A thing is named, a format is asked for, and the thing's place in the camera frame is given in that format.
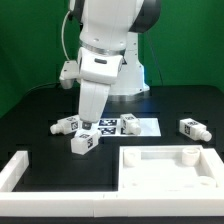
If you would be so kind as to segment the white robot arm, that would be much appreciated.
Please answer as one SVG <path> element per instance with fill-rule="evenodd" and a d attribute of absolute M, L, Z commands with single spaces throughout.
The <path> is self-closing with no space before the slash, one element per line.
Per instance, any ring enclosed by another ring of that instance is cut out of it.
<path fill-rule="evenodd" d="M 70 0 L 82 25 L 72 78 L 80 83 L 79 117 L 89 130 L 109 98 L 148 90 L 138 60 L 138 35 L 159 19 L 161 0 Z"/>

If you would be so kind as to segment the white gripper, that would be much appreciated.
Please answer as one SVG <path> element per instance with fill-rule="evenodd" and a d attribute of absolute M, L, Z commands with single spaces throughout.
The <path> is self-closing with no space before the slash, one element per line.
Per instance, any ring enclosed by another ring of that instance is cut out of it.
<path fill-rule="evenodd" d="M 109 90 L 107 84 L 81 80 L 78 114 L 84 130 L 91 130 L 92 123 L 97 123 L 101 118 Z"/>

